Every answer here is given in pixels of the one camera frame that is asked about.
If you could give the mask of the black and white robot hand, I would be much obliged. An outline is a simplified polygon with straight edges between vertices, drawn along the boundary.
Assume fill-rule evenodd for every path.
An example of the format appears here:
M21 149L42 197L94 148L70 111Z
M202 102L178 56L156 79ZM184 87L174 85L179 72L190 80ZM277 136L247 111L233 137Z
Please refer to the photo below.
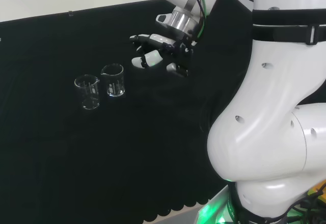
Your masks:
M137 48L137 57L131 60L138 69L165 67L166 71L188 77L195 43L188 36L176 40L159 34L139 34L129 38Z

